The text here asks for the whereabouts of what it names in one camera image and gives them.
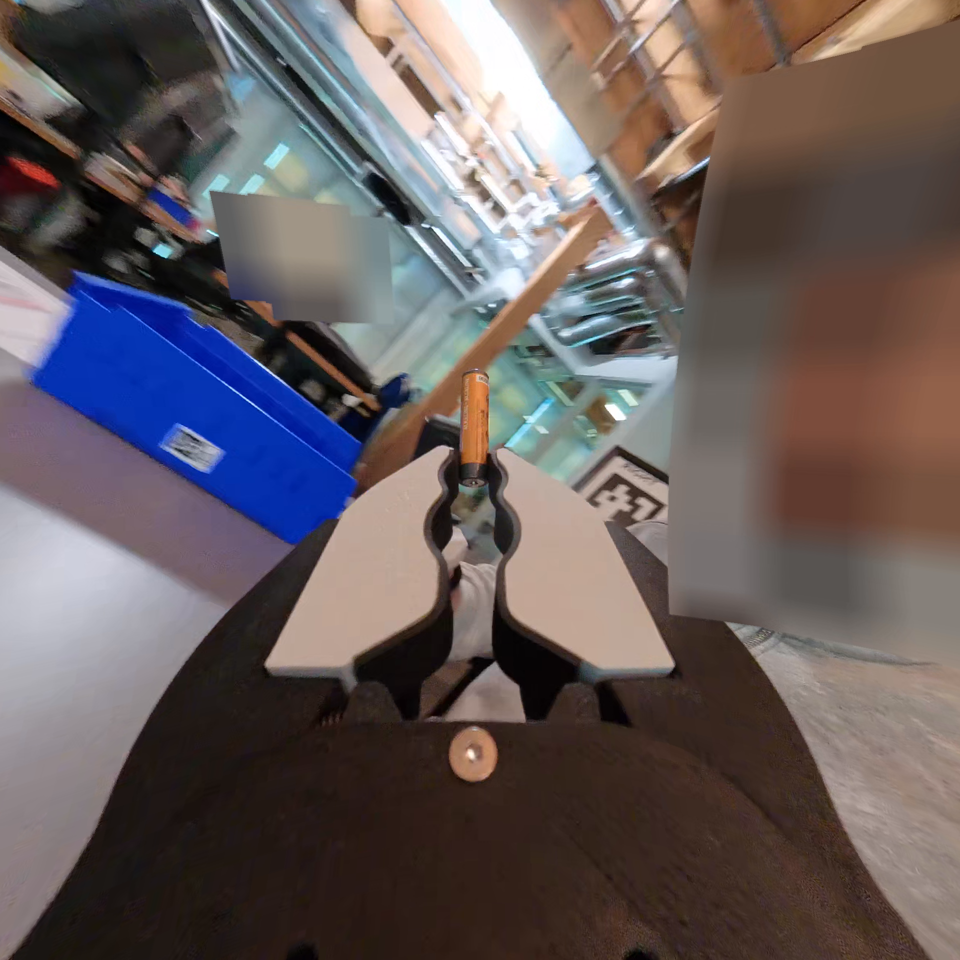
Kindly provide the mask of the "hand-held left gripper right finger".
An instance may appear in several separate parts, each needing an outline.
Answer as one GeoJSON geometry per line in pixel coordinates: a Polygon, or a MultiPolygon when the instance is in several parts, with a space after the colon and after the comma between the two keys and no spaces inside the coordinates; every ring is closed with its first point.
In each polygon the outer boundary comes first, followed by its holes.
{"type": "Polygon", "coordinates": [[[601,513],[508,449],[490,458],[510,522],[499,566],[507,623],[582,679],[669,675],[674,658],[601,513]]]}

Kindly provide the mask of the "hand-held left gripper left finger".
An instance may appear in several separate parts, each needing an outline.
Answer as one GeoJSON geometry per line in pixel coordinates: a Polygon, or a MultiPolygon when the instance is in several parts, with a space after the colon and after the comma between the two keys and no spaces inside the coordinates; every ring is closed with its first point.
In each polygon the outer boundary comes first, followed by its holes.
{"type": "Polygon", "coordinates": [[[424,679],[444,663],[458,463],[437,446],[345,509],[267,655],[270,675],[424,679]]]}

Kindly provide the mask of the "orange battery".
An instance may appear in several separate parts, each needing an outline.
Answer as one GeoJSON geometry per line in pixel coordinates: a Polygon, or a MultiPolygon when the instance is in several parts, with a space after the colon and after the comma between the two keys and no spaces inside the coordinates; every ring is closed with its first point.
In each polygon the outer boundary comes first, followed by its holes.
{"type": "Polygon", "coordinates": [[[459,482],[467,489],[487,485],[490,450],[490,383],[484,370],[466,371],[461,382],[459,482]]]}

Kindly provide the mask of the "blue labelled plastic bin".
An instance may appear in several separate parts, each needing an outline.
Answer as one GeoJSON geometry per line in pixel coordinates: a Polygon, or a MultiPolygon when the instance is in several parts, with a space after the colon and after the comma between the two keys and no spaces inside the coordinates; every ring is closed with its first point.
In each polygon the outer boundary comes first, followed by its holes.
{"type": "Polygon", "coordinates": [[[296,545],[354,496],[361,445],[178,301],[75,271],[42,392],[296,545]]]}

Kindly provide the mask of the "framed marker board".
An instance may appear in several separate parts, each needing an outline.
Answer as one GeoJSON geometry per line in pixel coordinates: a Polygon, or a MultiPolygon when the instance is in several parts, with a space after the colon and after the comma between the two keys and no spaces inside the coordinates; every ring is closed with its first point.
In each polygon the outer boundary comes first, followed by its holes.
{"type": "Polygon", "coordinates": [[[668,485],[664,470],[614,446],[572,488],[604,522],[629,529],[640,523],[667,522],[668,485]]]}

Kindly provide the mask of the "wooden beam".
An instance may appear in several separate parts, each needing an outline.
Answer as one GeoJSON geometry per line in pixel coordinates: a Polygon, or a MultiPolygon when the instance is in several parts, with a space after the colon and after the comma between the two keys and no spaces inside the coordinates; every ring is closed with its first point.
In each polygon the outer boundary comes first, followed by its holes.
{"type": "Polygon", "coordinates": [[[410,462],[427,421],[437,416],[450,417],[459,409],[464,374],[475,369],[487,371],[520,335],[527,322],[555,295],[571,272],[589,258],[614,228],[595,198],[570,214],[566,224],[568,230],[558,246],[446,376],[419,402],[404,407],[367,445],[355,471],[361,494],[410,462]]]}

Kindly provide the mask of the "person's grey hoodie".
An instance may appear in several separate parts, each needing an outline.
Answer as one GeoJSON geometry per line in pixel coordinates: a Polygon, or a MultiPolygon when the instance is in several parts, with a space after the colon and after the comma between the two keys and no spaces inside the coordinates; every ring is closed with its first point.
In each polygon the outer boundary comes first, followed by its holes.
{"type": "Polygon", "coordinates": [[[670,614],[666,524],[607,527],[676,664],[614,696],[855,901],[880,958],[958,958],[958,670],[670,614]]]}

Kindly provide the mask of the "silver duct pipes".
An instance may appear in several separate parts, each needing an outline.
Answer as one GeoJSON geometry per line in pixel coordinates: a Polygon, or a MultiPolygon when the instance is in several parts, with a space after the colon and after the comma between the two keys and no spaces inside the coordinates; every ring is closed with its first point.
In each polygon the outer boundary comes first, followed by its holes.
{"type": "Polygon", "coordinates": [[[603,251],[574,270],[542,312],[567,349],[596,358],[677,353],[688,272],[665,242],[647,238],[603,251]]]}

